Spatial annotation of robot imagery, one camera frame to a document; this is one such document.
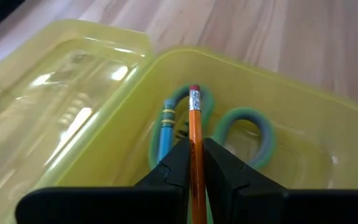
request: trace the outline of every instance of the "yellow plastic box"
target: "yellow plastic box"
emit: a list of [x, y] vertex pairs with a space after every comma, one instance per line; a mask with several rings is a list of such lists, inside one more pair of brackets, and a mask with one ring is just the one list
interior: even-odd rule
[[[231, 108], [271, 119], [278, 144], [266, 176], [289, 188], [358, 189], [357, 105], [207, 50], [154, 58], [150, 49], [144, 34], [59, 21], [0, 63], [0, 77], [22, 74], [0, 97], [0, 223], [36, 188], [136, 183], [149, 172], [162, 102], [188, 83], [214, 95], [205, 136]], [[178, 105], [179, 121], [187, 109]], [[226, 148], [246, 161], [258, 140], [253, 125], [237, 122]]]

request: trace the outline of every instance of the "yellow band on pencil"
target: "yellow band on pencil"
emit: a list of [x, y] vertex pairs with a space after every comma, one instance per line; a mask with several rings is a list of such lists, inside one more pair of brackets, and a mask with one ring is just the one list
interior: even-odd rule
[[175, 124], [175, 121], [172, 121], [172, 120], [170, 120], [170, 119], [163, 119], [163, 120], [161, 121], [161, 123], [171, 123], [171, 124]]
[[162, 110], [163, 113], [175, 113], [174, 110], [171, 110], [171, 109], [164, 109]]

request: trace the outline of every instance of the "pink eraser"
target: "pink eraser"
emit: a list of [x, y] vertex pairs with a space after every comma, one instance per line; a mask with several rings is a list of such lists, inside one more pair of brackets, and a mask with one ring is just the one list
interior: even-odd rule
[[200, 90], [200, 86], [199, 85], [190, 85], [189, 90]]

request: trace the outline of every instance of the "orange pencil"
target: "orange pencil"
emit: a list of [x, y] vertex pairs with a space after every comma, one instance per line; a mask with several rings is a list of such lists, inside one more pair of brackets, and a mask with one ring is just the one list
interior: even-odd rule
[[191, 219], [193, 224], [206, 224], [200, 87], [198, 85], [191, 85], [189, 91], [189, 137], [191, 146]]

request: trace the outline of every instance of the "wooden table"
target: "wooden table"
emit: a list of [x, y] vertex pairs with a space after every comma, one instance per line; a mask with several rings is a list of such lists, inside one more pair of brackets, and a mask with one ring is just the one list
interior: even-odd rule
[[146, 32], [156, 51], [206, 46], [358, 101], [358, 0], [28, 0], [0, 24], [0, 59], [67, 18]]

